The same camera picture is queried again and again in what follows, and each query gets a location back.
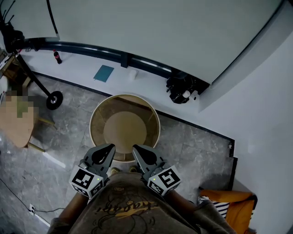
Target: black cable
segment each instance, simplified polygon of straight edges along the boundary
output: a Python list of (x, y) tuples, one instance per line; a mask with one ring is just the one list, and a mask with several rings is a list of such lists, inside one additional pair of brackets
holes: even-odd
[(44, 211), (44, 210), (35, 210), (35, 209), (33, 208), (34, 211), (37, 211), (37, 212), (44, 212), (44, 213), (49, 213), (49, 212), (54, 212), (54, 211), (56, 211), (56, 210), (64, 210), (64, 209), (65, 209), (65, 208), (57, 208), (57, 209), (55, 209), (55, 210)]
[(56, 24), (55, 24), (55, 21), (54, 21), (54, 18), (53, 18), (53, 13), (52, 13), (52, 10), (51, 10), (51, 5), (50, 5), (49, 0), (47, 0), (47, 7), (48, 7), (49, 15), (50, 15), (50, 18), (51, 18), (55, 33), (58, 34), (58, 30), (57, 30), (57, 27), (56, 27)]
[[(18, 196), (17, 195), (15, 195), (15, 193), (13, 192), (13, 191), (11, 191), (11, 189), (4, 183), (4, 181), (0, 178), (0, 181), (6, 186), (6, 188), (8, 188), (8, 190), (26, 207), (26, 209), (29, 211), (29, 212), (31, 212), (31, 210), (29, 209), (29, 208), (27, 208), (27, 206), (22, 202), (22, 200), (20, 200), (19, 198), (18, 198)], [(60, 209), (65, 209), (65, 208), (57, 208), (57, 209), (55, 209), (55, 210), (50, 210), (50, 211), (41, 211), (41, 210), (35, 210), (35, 208), (33, 208), (33, 210), (34, 211), (37, 211), (37, 212), (44, 212), (44, 213), (49, 213), (49, 212), (54, 212), (54, 211), (56, 211), (56, 210), (60, 210)]]
[(7, 10), (6, 14), (5, 14), (5, 15), (3, 15), (3, 22), (5, 22), (5, 18), (6, 18), (6, 16), (7, 16), (8, 12), (10, 11), (10, 9), (11, 9), (11, 7), (13, 6), (13, 4), (14, 4), (14, 3), (15, 3), (15, 0), (12, 2), (12, 4), (10, 5), (10, 7), (8, 8), (8, 10)]
[(9, 191), (26, 207), (26, 209), (30, 212), (31, 210), (29, 209), (29, 208), (27, 208), (27, 206), (22, 202), (22, 200), (20, 200), (19, 198), (18, 198), (18, 196), (17, 195), (15, 195), (14, 194), (14, 192), (13, 191), (11, 191), (11, 189), (4, 183), (4, 181), (0, 178), (0, 180), (2, 181), (2, 183), (9, 189)]
[(14, 15), (13, 16), (11, 16), (11, 18), (10, 18), (10, 20), (7, 22), (7, 23), (5, 23), (5, 24), (9, 24), (9, 22), (12, 20), (12, 18), (14, 17)]
[(0, 13), (1, 13), (1, 6), (2, 6), (3, 1), (4, 0), (2, 0), (1, 3), (0, 3)]

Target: striped fabric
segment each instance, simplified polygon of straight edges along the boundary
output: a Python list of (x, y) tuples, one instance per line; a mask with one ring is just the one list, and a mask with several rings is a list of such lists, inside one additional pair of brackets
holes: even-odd
[(223, 218), (226, 218), (229, 202), (212, 202)]
[[(209, 197), (206, 197), (206, 196), (199, 196), (198, 197), (198, 203), (199, 204), (201, 204), (205, 200), (209, 200)], [(212, 200), (211, 200), (211, 202), (214, 204), (214, 206), (219, 211), (219, 213), (223, 216), (223, 218), (226, 218), (228, 207), (229, 207), (230, 203), (229, 202), (214, 202)], [(251, 212), (250, 219), (253, 216), (253, 212), (254, 212), (254, 209)]]

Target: black wheel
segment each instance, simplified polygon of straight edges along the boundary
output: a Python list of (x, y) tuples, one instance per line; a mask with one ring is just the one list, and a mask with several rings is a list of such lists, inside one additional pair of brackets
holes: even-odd
[(62, 101), (63, 101), (62, 93), (60, 91), (54, 91), (47, 98), (47, 108), (49, 110), (56, 110), (58, 107), (60, 107)]

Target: gray marble floor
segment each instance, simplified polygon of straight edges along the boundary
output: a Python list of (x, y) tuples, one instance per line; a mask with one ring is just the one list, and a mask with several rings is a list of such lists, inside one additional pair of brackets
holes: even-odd
[[(40, 106), (40, 116), (55, 121), (58, 130), (39, 123), (33, 143), (46, 149), (66, 167), (48, 160), (41, 152), (18, 149), (0, 132), (0, 178), (23, 201), (36, 209), (49, 211), (65, 207), (75, 192), (68, 180), (73, 165), (93, 147), (89, 136), (89, 121), (97, 104), (106, 97), (39, 77), (49, 91), (60, 90), (62, 105), (55, 111), (45, 107), (45, 95), (32, 83), (29, 93)], [(182, 183), (176, 189), (185, 198), (196, 201), (198, 186), (226, 189), (233, 160), (228, 157), (229, 141), (165, 116), (159, 116), (162, 130), (156, 146), (170, 164), (176, 165)], [(130, 164), (113, 162), (112, 166), (127, 170)], [(21, 202), (0, 182), (0, 234), (44, 234), (48, 227), (29, 214)], [(61, 210), (39, 213), (49, 221)]]

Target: wall outlet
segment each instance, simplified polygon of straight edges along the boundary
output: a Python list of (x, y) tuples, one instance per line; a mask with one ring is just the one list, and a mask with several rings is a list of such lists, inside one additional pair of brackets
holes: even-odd
[(30, 209), (29, 213), (34, 216), (35, 212), (34, 212), (34, 206), (32, 204), (29, 204), (29, 209)]

